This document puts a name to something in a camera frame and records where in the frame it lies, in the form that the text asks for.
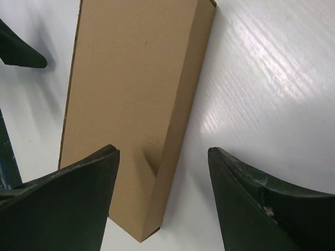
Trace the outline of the cardboard box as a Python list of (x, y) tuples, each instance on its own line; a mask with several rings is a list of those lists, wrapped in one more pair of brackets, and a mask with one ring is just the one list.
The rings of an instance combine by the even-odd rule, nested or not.
[(162, 225), (214, 1), (80, 3), (59, 167), (112, 144), (110, 218), (142, 242)]

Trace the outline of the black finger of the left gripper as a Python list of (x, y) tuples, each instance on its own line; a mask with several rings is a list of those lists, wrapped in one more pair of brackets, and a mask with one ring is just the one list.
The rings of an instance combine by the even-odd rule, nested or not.
[(46, 68), (46, 58), (17, 36), (1, 20), (1, 60), (5, 65), (29, 67), (35, 69)]

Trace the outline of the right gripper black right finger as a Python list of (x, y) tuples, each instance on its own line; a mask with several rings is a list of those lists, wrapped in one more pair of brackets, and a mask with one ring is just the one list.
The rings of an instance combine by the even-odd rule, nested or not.
[(334, 195), (303, 188), (208, 150), (225, 250), (334, 250)]

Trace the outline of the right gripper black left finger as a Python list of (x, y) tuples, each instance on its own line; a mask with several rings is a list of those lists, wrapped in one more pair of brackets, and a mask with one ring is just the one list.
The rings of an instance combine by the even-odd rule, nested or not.
[(106, 145), (1, 191), (1, 250), (100, 250), (120, 162)]

